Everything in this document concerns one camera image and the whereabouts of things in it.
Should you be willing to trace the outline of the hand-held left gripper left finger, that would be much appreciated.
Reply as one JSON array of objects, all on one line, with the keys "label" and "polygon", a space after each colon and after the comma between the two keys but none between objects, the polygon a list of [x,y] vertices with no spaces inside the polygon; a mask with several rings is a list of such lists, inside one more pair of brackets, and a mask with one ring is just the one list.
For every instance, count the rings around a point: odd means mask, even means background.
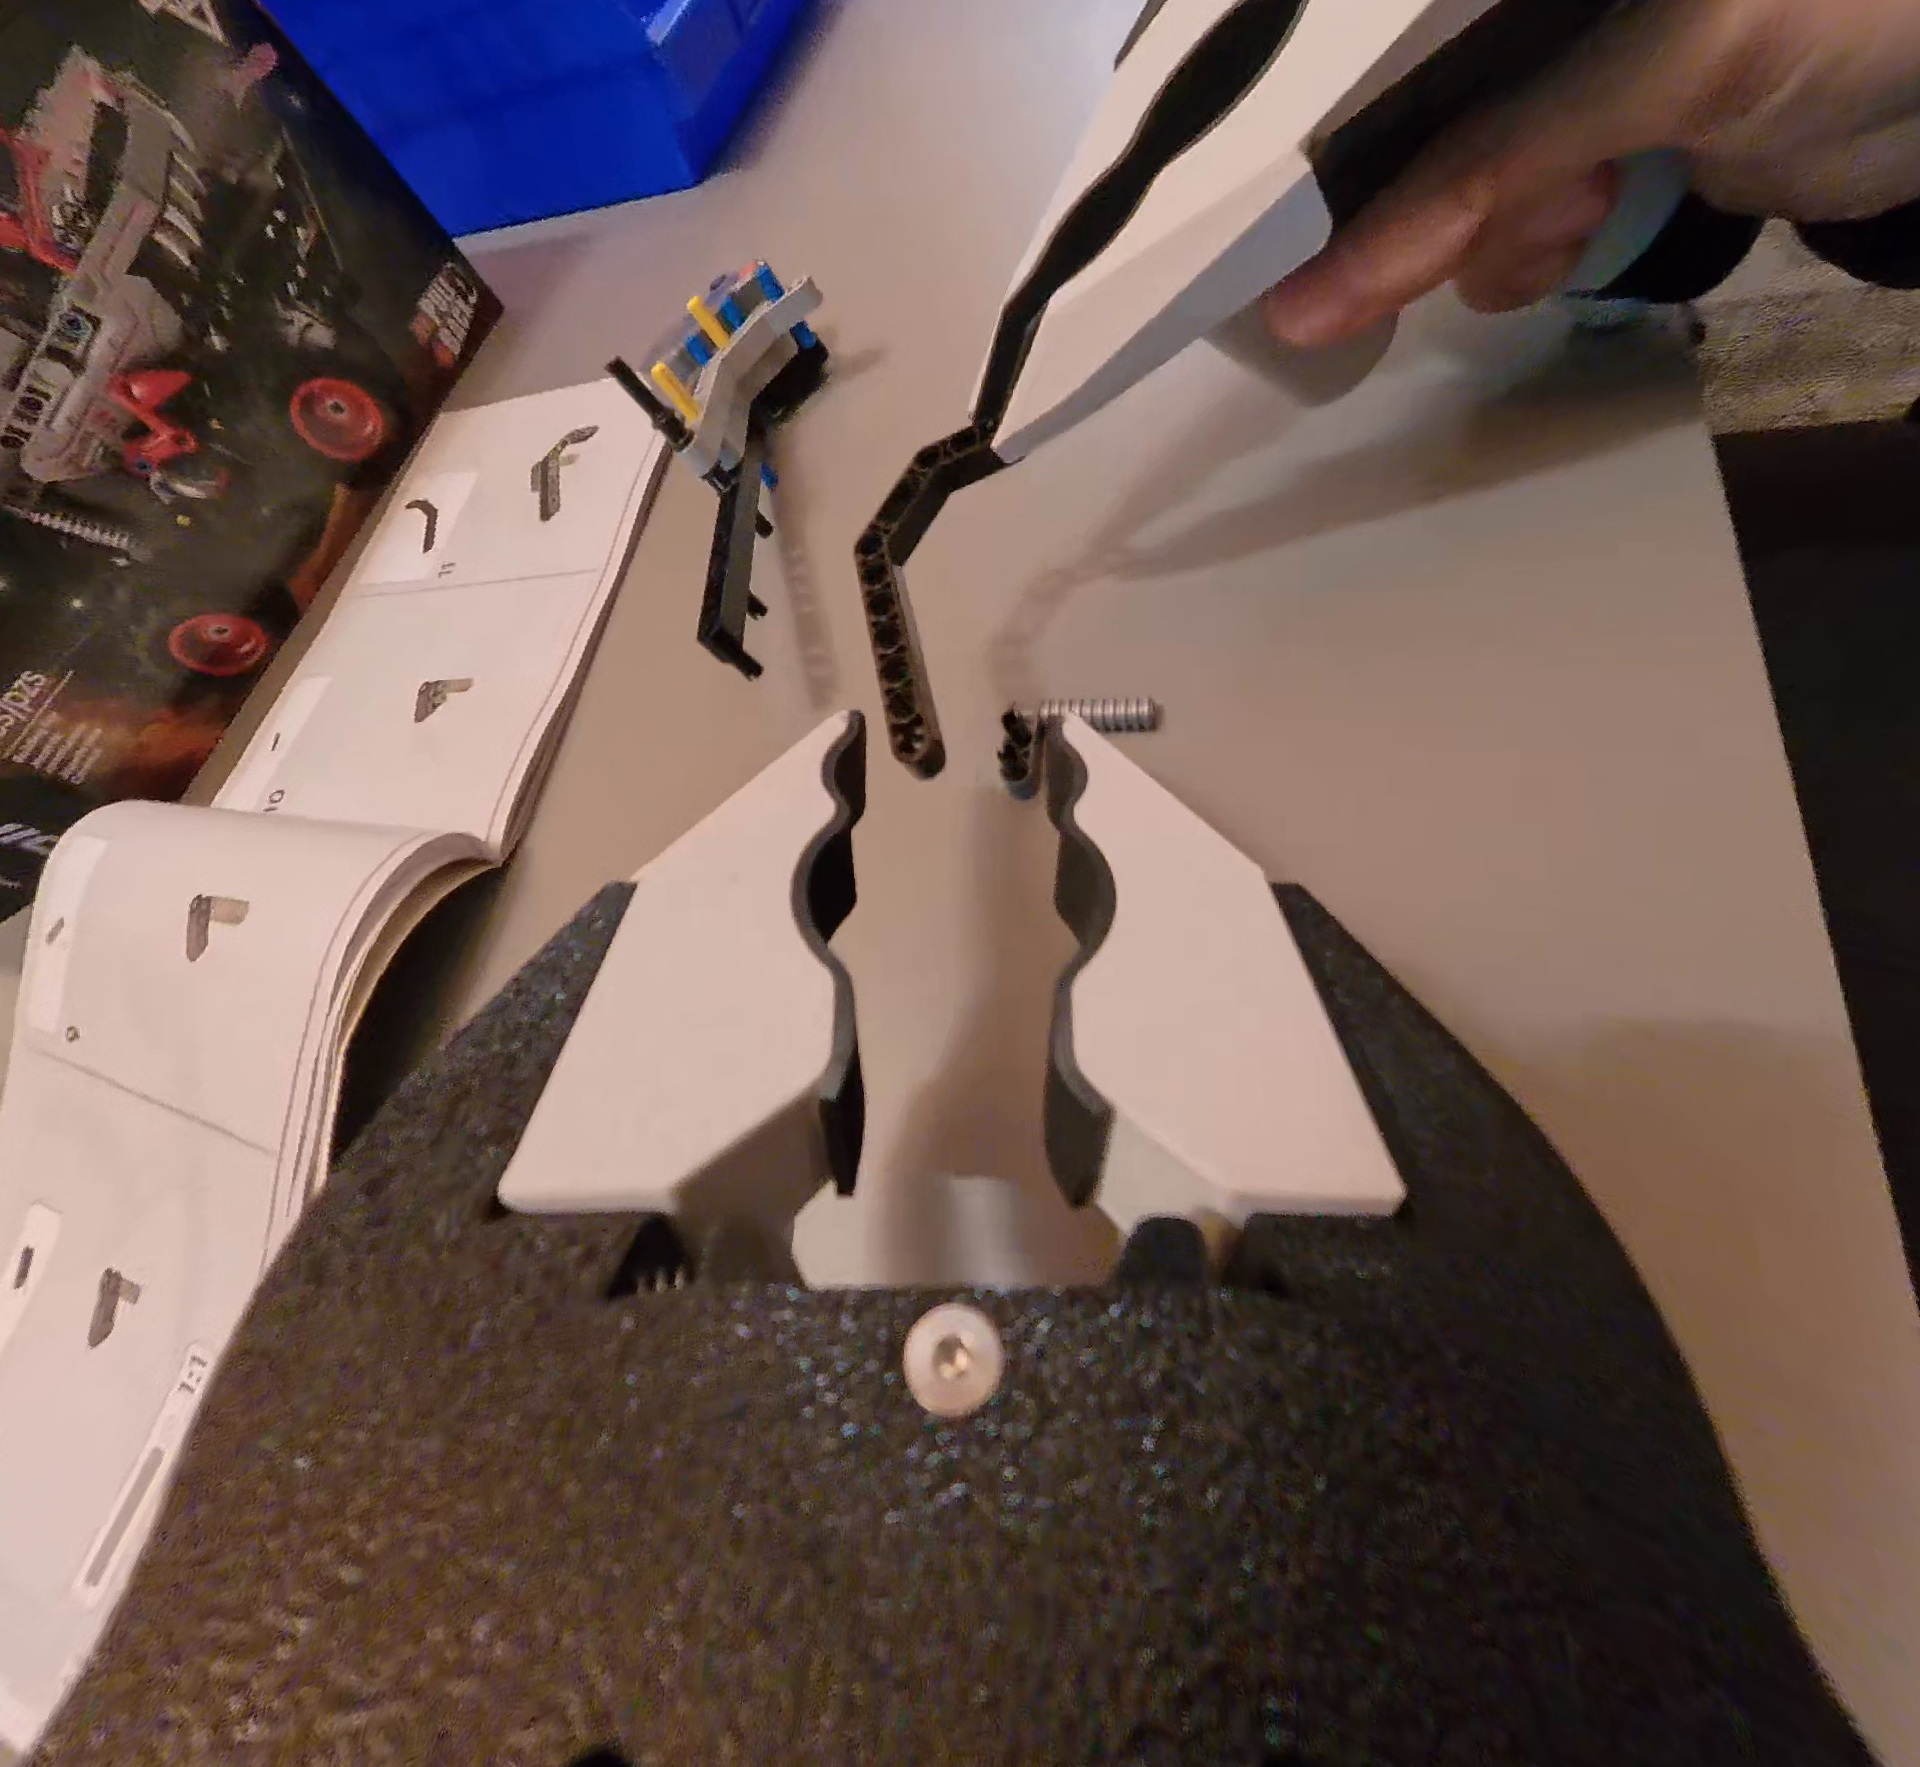
[{"label": "hand-held left gripper left finger", "polygon": [[632,875],[610,944],[497,1184],[521,1215],[666,1218],[793,1257],[849,1195],[866,1096],[831,938],[856,908],[866,720],[828,713]]}]

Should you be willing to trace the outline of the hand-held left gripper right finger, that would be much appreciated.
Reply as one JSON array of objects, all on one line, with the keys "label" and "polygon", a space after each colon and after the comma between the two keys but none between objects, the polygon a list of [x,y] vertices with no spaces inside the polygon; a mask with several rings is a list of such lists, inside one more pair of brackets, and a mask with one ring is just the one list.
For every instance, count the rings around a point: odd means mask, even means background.
[{"label": "hand-held left gripper right finger", "polygon": [[1391,1218],[1384,1142],[1273,884],[1084,720],[1044,729],[1052,987],[1042,1139],[1055,1189],[1131,1237],[1222,1250],[1260,1215]]}]

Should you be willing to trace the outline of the blue plastic bin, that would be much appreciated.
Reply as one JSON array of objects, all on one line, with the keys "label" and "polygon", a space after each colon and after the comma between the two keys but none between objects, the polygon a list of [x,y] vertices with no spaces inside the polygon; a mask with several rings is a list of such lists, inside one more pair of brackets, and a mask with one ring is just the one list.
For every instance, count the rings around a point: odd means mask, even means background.
[{"label": "blue plastic bin", "polygon": [[259,0],[452,236],[698,186],[814,0]]}]

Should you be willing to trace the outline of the grey blue toy brick assembly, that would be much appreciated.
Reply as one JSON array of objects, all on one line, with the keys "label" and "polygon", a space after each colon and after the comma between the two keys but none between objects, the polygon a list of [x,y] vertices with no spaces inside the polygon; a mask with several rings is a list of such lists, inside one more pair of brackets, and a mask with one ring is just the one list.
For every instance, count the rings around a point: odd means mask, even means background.
[{"label": "grey blue toy brick assembly", "polygon": [[649,362],[607,362],[610,381],[715,492],[694,637],[748,679],[762,673],[745,629],[767,617],[751,564],[758,541],[774,531],[768,435],[828,372],[828,346],[811,326],[817,306],[817,280],[785,283],[767,260],[751,260],[691,295]]}]

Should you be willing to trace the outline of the person's right hand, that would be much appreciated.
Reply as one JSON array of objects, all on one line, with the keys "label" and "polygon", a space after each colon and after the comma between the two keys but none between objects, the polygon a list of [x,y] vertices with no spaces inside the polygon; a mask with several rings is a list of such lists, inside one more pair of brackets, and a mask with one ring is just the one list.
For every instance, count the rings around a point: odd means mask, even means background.
[{"label": "person's right hand", "polygon": [[1918,197],[1918,0],[1643,0],[1519,98],[1435,140],[1266,292],[1325,346],[1451,287],[1511,312],[1567,287],[1618,167],[1685,154],[1717,208],[1844,223]]}]

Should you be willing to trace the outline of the person's black trousers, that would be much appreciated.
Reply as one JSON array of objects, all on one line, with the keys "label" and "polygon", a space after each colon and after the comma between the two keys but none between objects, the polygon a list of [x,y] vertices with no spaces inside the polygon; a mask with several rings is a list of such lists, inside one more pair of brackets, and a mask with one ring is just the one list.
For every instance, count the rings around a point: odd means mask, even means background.
[{"label": "person's black trousers", "polygon": [[1918,1274],[1918,425],[1717,435],[1717,461]]}]

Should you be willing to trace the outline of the grey desk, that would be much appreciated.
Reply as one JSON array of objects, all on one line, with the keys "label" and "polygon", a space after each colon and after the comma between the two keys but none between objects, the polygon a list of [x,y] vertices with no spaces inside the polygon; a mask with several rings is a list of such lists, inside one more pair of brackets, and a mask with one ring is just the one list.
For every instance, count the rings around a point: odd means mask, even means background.
[{"label": "grey desk", "polygon": [[[774,448],[762,676],[691,640],[708,500],[671,467],[516,858],[399,954],[369,1078],[826,710],[874,713],[856,535],[966,416],[1140,3],[824,0],[727,171],[468,239],[504,317],[452,408],[633,359],[738,256],[824,287],[831,372]],[[1915,1763],[1918,1307],[1685,346],[1437,295],[1319,409],[1193,346],[959,492],[906,594],[948,768],[869,726],[866,1146],[803,1267],[1091,1271],[1039,1139],[1055,847],[998,786],[998,710],[1154,696],[1128,755],[1331,908],[1605,1208],[1817,1657]]]}]

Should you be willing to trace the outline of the black angled toy beam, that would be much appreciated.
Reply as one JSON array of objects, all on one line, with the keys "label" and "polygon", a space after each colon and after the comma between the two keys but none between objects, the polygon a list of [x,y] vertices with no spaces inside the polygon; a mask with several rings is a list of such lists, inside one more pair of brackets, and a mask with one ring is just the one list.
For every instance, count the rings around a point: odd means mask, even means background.
[{"label": "black angled toy beam", "polygon": [[856,578],[883,733],[894,762],[920,779],[943,768],[948,746],[906,603],[903,568],[950,495],[1001,467],[1005,458],[992,449],[988,431],[966,425],[940,435],[913,457],[856,540]]}]

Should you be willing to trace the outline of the black toy set box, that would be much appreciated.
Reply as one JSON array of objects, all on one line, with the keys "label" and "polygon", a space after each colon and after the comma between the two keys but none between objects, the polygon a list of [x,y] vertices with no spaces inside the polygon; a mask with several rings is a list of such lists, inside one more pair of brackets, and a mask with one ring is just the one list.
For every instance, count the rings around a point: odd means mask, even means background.
[{"label": "black toy set box", "polygon": [[498,322],[256,0],[2,0],[2,914],[177,799]]}]

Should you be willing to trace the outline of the open white instruction booklet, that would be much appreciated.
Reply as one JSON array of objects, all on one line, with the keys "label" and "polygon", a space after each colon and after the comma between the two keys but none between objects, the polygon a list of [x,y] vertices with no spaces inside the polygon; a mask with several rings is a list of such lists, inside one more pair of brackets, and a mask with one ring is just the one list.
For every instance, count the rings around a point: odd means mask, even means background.
[{"label": "open white instruction booklet", "polygon": [[452,414],[213,804],[54,847],[2,1069],[2,1762],[328,1179],[378,977],[514,852],[663,458],[610,381]]}]

